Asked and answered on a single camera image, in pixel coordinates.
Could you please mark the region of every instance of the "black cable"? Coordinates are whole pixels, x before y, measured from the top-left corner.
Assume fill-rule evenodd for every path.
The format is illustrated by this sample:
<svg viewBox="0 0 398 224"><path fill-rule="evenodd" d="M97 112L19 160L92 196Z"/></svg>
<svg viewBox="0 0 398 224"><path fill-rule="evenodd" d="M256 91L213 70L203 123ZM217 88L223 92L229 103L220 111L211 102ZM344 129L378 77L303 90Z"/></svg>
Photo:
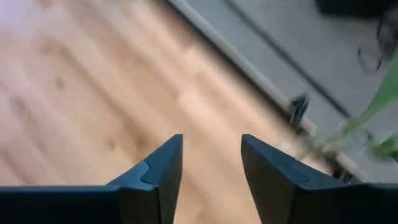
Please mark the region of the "black cable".
<svg viewBox="0 0 398 224"><path fill-rule="evenodd" d="M240 6L236 5L231 0L223 0L223 2L232 11L234 11L246 25L248 25L258 36L260 36L261 39L266 42L279 57L284 59L302 78L304 78L304 80L306 80L317 92L319 92L319 94L321 94L321 96L324 97L329 104L334 107L335 110L337 110L345 118L352 117L351 114L339 102L337 102L337 100L335 100L323 86L321 86L321 84L317 83L311 77L311 75L293 59L293 56L291 56L287 50L278 44L270 34L259 28L259 26L240 8Z"/></svg>

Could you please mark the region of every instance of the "wooden floor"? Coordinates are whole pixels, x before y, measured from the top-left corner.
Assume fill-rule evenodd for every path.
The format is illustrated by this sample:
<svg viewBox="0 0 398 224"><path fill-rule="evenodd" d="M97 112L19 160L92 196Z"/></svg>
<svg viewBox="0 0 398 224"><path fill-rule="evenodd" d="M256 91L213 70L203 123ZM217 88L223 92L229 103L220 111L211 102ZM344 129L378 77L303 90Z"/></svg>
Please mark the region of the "wooden floor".
<svg viewBox="0 0 398 224"><path fill-rule="evenodd" d="M252 224L241 134L299 147L156 0L4 1L0 49L1 185L105 184L182 133L175 223Z"/></svg>

